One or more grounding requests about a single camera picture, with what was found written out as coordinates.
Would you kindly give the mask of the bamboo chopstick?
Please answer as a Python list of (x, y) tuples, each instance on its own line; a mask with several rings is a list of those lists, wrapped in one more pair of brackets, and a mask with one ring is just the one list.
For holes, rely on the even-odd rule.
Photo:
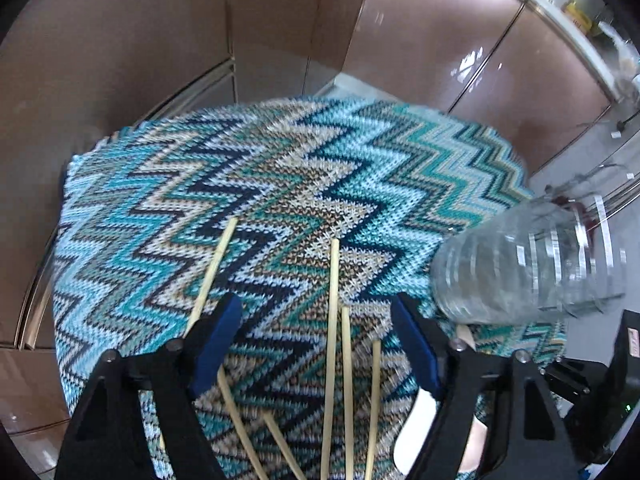
[(302, 468), (299, 467), (299, 464), (297, 463), (291, 448), (288, 446), (288, 442), (286, 442), (282, 431), (273, 417), (273, 414), (270, 412), (263, 412), (262, 420), (272, 435), (274, 442), (276, 442), (284, 460), (290, 467), (292, 474), (294, 474), (297, 480), (306, 480), (306, 476), (302, 471)]
[(198, 296), (195, 299), (188, 322), (186, 323), (186, 329), (183, 332), (184, 336), (186, 336), (190, 332), (191, 328), (196, 322), (198, 322), (204, 311), (209, 291), (213, 286), (214, 279), (216, 278), (219, 266), (222, 259), (224, 258), (224, 254), (226, 253), (230, 240), (232, 239), (234, 230), (238, 225), (238, 221), (238, 218), (231, 217), (227, 225), (224, 227), (224, 230), (222, 231), (220, 240), (213, 253), (212, 260), (210, 260), (210, 263), (206, 269), (200, 290), (198, 291)]
[(345, 479), (352, 480), (355, 474), (354, 387), (352, 386), (352, 331), (350, 330), (350, 316), (348, 307), (342, 307), (341, 322), (345, 435)]
[(340, 241), (332, 238), (330, 247), (330, 279), (328, 302), (328, 325), (326, 328), (326, 388), (324, 388), (324, 412), (322, 425), (322, 447), (320, 479), (328, 480), (333, 428), (335, 363), (337, 343), (338, 274), (340, 273)]
[(253, 466), (254, 471), (257, 474), (259, 480), (268, 480), (268, 474), (265, 471), (265, 468), (262, 466), (258, 454), (256, 453), (254, 446), (252, 445), (252, 441), (250, 440), (250, 436), (248, 435), (242, 421), (241, 414), (236, 406), (230, 386), (228, 384), (228, 379), (226, 377), (226, 373), (224, 372), (224, 368), (221, 366), (217, 372), (217, 385), (220, 389), (222, 398), (224, 399), (224, 406), (226, 407), (229, 416), (232, 421), (232, 425), (238, 438), (244, 448), (244, 451), (250, 461), (250, 464)]

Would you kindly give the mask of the copper lower cabinets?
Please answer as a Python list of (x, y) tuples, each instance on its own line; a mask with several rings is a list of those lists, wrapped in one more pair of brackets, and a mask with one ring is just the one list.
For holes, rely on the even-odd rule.
[(52, 330), (20, 346), (29, 293), (75, 153), (206, 70), (207, 104), (315, 92), (338, 74), (407, 102), (487, 120), (530, 170), (577, 140), (613, 95), (524, 0), (1, 0), (1, 356), (13, 432), (57, 425)]

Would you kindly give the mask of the white ceramic spoon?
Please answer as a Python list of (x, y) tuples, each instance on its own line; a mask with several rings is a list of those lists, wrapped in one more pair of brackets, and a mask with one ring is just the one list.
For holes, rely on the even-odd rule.
[(416, 462), (437, 413), (437, 402), (431, 393), (418, 390), (412, 409), (399, 431), (393, 447), (396, 469), (406, 476)]

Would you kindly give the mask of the zigzag knitted table mat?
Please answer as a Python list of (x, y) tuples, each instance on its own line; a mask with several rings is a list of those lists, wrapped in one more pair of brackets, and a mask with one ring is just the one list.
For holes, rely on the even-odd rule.
[[(439, 315), (431, 263), (447, 237), (524, 203), (526, 173), (493, 128), (420, 106), (291, 98), (196, 110), (127, 128), (73, 156), (54, 245), (55, 353), (76, 410), (107, 350), (183, 335), (222, 231), (239, 219), (202, 315), (227, 292), (240, 328), (224, 372), (268, 477), (320, 474), (330, 247), (340, 241), (337, 328), (349, 308), (355, 460), (395, 479), (392, 449), (418, 385), (390, 322), (405, 292)], [(256, 479), (212, 385), (194, 412), (216, 465)]]

